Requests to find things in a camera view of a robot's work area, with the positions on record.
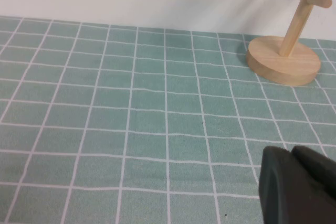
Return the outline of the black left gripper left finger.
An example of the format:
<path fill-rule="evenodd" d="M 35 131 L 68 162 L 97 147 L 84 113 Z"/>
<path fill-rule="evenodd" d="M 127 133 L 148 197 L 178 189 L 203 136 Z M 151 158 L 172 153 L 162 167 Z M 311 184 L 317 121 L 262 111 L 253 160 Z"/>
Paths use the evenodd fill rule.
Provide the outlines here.
<path fill-rule="evenodd" d="M 262 154 L 258 191 L 264 223 L 335 223 L 335 199 L 291 151 L 267 146 Z"/>

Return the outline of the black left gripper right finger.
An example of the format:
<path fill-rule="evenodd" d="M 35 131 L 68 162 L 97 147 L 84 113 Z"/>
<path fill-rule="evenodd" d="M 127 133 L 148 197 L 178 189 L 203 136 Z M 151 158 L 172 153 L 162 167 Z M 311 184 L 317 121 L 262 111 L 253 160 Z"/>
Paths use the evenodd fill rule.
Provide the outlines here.
<path fill-rule="evenodd" d="M 292 155 L 324 191 L 335 199 L 335 161 L 305 146 L 295 146 Z"/>

